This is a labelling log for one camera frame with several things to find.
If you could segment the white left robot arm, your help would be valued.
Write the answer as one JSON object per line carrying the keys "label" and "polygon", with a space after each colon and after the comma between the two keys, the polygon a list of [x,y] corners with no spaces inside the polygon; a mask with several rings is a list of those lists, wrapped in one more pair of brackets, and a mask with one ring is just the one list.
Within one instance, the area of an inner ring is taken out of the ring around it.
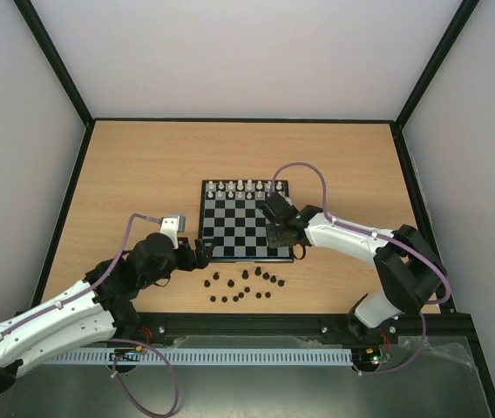
{"label": "white left robot arm", "polygon": [[59,296],[0,323],[0,394],[59,354],[135,335],[139,292],[162,286],[176,270],[207,267],[214,243],[152,233],[115,260],[105,260]]}

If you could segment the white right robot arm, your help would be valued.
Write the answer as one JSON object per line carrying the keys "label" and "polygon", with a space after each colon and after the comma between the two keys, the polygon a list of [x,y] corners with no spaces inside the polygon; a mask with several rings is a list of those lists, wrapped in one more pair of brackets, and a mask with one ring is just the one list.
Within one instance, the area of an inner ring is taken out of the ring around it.
{"label": "white right robot arm", "polygon": [[376,269],[381,288],[364,295],[345,320],[355,340],[369,340],[380,325],[400,314],[420,314],[446,279],[440,258],[412,226],[394,231],[362,226],[337,219],[318,206],[299,210],[277,192],[256,207],[268,221],[271,247],[328,248]]}

